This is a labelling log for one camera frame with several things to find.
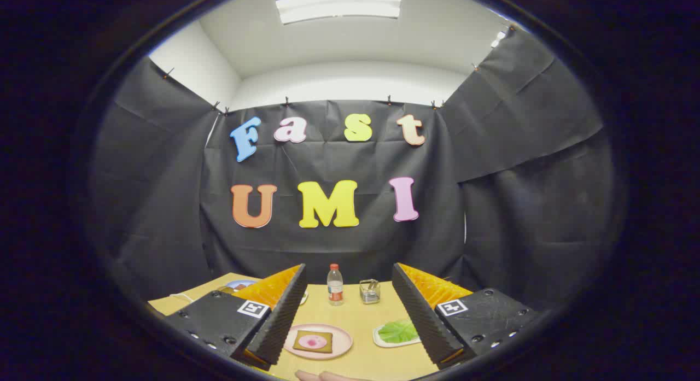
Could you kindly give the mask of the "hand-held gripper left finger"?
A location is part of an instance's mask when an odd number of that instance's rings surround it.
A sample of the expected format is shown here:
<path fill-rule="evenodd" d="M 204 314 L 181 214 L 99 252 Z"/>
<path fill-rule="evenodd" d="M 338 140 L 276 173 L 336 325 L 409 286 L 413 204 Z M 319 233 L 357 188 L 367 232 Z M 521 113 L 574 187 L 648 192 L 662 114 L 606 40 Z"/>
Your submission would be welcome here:
<path fill-rule="evenodd" d="M 238 291 L 210 291 L 164 321 L 218 356 L 267 371 L 278 362 L 306 288 L 302 263 Z"/>

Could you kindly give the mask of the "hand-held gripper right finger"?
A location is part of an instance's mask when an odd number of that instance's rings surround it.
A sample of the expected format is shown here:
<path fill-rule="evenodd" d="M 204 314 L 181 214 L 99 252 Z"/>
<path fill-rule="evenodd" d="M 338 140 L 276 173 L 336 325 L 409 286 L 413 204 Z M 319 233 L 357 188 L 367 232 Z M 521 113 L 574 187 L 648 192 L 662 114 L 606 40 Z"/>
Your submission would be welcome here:
<path fill-rule="evenodd" d="M 439 369 L 497 349 L 539 318 L 497 289 L 472 292 L 400 262 L 392 285 Z"/>

